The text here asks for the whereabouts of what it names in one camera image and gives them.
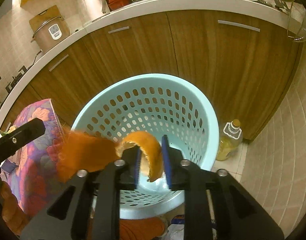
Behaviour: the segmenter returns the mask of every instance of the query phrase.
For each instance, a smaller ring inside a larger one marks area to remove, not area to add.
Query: metal handle
[[[118,28],[116,30],[109,31],[108,33],[115,33],[115,32],[119,32],[119,31],[123,31],[123,30],[127,30],[127,29],[129,29],[129,26]]]
[[[102,3],[102,13],[106,13],[106,3],[104,3],[104,1],[106,2],[106,0],[100,0]]]
[[[221,21],[221,20],[218,20],[217,22],[220,23],[220,24],[227,24],[227,25],[242,27],[242,28],[246,28],[246,29],[253,30],[253,31],[256,31],[256,32],[260,32],[259,28],[255,28],[255,27],[252,27],[252,26],[249,26],[249,25],[244,25],[244,24],[241,24],[241,23]]]
[[[49,69],[49,72],[51,72],[52,70],[54,70],[54,68],[56,68],[64,59],[66,59],[68,57],[68,54],[65,55],[59,62],[57,62],[54,66],[52,66],[50,69]]]
[[[46,25],[47,23],[49,23],[49,22],[51,22],[52,20],[55,20],[55,19],[57,19],[57,18],[62,18],[62,19],[64,20],[64,18],[63,18],[62,16],[56,16],[56,17],[54,17],[54,18],[52,18],[52,19],[50,19],[50,20],[48,20],[48,21],[43,22],[42,25],[40,25],[40,27],[34,32],[31,42],[34,41],[34,36],[36,35],[36,33],[37,33],[41,28],[43,28],[44,25]]]

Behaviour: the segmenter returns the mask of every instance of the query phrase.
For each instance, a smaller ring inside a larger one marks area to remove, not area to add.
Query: bottle cap
[[[241,123],[238,119],[234,119],[232,121],[232,125],[234,126],[234,128],[239,128],[241,126]]]

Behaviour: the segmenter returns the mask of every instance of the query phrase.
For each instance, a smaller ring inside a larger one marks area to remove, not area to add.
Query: basket hole
[[[116,102],[114,101],[114,99],[110,100],[111,106],[116,106]]]
[[[97,120],[97,118],[96,117],[92,117],[92,121],[93,121],[93,123],[98,123],[98,120]]]
[[[141,88],[141,92],[143,95],[146,95],[146,89],[145,88]]]
[[[90,123],[87,125],[87,128],[90,129],[91,131],[94,129],[94,127]]]
[[[119,102],[123,102],[123,98],[122,98],[122,96],[120,96],[120,95],[118,95],[118,96],[116,97],[116,99],[117,99],[117,101],[119,101]]]

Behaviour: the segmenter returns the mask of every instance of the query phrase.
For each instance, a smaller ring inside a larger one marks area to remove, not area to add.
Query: oil bottle
[[[220,141],[216,160],[224,161],[229,158],[242,142],[243,133],[240,126],[241,123],[238,119],[220,126]]]

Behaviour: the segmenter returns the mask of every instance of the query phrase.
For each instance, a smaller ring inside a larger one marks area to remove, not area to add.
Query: yellow liquid
[[[229,157],[229,152],[235,150],[237,146],[227,136],[220,137],[219,150],[217,151],[216,160],[224,161]]]

